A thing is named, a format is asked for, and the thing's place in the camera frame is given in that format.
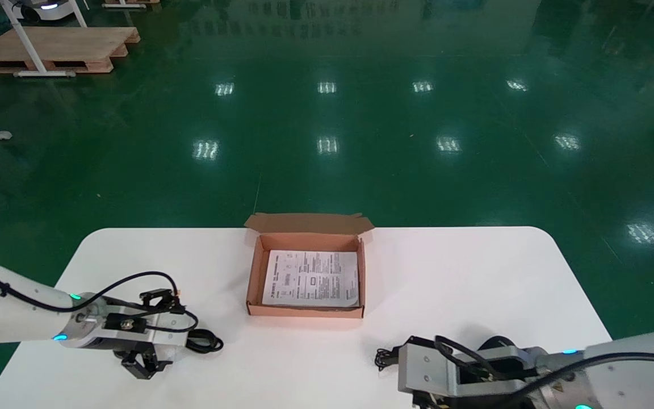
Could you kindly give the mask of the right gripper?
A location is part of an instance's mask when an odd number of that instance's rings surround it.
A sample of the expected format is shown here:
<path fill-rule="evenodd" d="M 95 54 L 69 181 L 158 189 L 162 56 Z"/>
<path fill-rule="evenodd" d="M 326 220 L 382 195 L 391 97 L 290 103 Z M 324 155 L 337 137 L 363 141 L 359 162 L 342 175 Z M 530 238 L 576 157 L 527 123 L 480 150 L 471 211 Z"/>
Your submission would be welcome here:
<path fill-rule="evenodd" d="M 398 390 L 414 408 L 492 408 L 538 378 L 541 347 L 517 347 L 493 336 L 475 351 L 456 341 L 410 337 L 398 349 Z"/>

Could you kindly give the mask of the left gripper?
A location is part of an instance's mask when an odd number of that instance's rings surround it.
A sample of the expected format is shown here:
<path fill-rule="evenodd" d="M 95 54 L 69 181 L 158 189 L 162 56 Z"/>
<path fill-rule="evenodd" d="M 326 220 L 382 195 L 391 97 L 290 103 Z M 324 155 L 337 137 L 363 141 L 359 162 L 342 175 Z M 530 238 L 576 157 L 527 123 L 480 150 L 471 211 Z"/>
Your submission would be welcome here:
<path fill-rule="evenodd" d="M 70 314 L 65 328 L 53 339 L 66 348 L 121 352 L 122 367 L 137 379 L 163 372 L 172 360 L 160 360 L 156 348 L 184 347 L 190 318 L 179 290 L 157 289 L 140 293 L 142 304 L 102 296 Z"/>

